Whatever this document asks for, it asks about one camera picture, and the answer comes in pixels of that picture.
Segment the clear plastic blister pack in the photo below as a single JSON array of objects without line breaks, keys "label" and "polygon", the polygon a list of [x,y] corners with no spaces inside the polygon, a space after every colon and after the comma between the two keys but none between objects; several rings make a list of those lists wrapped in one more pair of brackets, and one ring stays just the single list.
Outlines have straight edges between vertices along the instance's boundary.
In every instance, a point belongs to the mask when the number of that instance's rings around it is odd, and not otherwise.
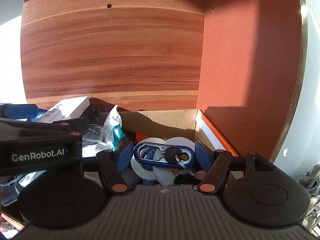
[{"label": "clear plastic blister pack", "polygon": [[90,124],[88,132],[82,136],[82,145],[93,145],[102,142],[103,133],[103,126]]}]

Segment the white rectangular box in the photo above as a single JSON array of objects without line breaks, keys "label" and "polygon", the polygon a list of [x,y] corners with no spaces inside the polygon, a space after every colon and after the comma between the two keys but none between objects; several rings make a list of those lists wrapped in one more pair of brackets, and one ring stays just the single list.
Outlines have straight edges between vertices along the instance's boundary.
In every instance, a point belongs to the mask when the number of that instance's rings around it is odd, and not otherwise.
[{"label": "white rectangular box", "polygon": [[53,123],[55,121],[79,118],[89,105],[88,96],[63,99],[40,116],[36,122]]}]

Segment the blue carabiner with key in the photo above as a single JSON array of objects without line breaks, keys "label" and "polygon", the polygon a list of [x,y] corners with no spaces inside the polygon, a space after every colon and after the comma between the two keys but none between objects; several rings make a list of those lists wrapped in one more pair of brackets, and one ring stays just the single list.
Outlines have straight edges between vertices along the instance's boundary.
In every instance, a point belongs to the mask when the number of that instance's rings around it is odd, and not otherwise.
[{"label": "blue carabiner with key", "polygon": [[133,150],[133,156],[143,167],[167,169],[191,168],[196,161],[192,147],[170,142],[140,142]]}]

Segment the blue patterned box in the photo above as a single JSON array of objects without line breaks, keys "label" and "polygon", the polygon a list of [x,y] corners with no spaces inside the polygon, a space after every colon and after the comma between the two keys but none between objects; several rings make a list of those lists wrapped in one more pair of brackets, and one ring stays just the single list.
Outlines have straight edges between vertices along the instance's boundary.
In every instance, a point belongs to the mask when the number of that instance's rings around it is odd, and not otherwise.
[{"label": "blue patterned box", "polygon": [[43,116],[46,112],[47,112],[47,110],[39,108],[38,115],[35,116],[35,117],[33,117],[33,118],[28,118],[27,121],[28,121],[28,122],[36,122],[36,121],[37,121],[41,116]]}]

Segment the white pill bag teal label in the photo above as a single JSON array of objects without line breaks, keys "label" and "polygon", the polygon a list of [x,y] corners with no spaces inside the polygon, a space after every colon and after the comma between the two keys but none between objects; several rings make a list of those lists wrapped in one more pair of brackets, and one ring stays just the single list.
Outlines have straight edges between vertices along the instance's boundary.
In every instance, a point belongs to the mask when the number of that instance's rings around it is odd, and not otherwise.
[{"label": "white pill bag teal label", "polygon": [[120,145],[121,139],[124,137],[122,119],[118,113],[118,105],[115,105],[104,122],[101,141],[106,145],[108,150],[116,151]]}]

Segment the orange cardboard storage box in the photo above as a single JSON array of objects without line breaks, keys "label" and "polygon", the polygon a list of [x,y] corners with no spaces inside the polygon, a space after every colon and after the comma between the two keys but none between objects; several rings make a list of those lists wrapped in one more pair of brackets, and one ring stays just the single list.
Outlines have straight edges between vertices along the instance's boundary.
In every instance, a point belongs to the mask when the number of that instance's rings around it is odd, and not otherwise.
[{"label": "orange cardboard storage box", "polygon": [[[122,119],[123,131],[136,133],[138,143],[164,142],[170,138],[183,137],[194,143],[200,141],[212,151],[227,150],[238,156],[199,109],[118,113]],[[153,167],[143,167],[134,156],[130,167],[145,183],[159,183],[153,173]]]}]

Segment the shoes on floor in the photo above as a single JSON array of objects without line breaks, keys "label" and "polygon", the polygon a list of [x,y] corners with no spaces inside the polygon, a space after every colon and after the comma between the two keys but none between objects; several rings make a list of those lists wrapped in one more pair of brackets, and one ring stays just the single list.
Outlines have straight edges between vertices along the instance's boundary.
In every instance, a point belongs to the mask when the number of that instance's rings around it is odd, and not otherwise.
[{"label": "shoes on floor", "polygon": [[302,185],[310,196],[310,207],[302,224],[311,231],[319,223],[319,164],[306,174],[298,176],[296,182]]}]

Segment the wooden shelf cabinet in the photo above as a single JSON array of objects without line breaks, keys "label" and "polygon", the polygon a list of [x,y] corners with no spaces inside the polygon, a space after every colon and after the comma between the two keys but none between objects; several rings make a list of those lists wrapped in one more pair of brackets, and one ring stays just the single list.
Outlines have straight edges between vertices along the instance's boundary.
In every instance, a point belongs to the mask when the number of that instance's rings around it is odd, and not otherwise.
[{"label": "wooden shelf cabinet", "polygon": [[305,0],[24,0],[29,103],[87,95],[201,110],[237,154],[273,161],[304,74]]}]

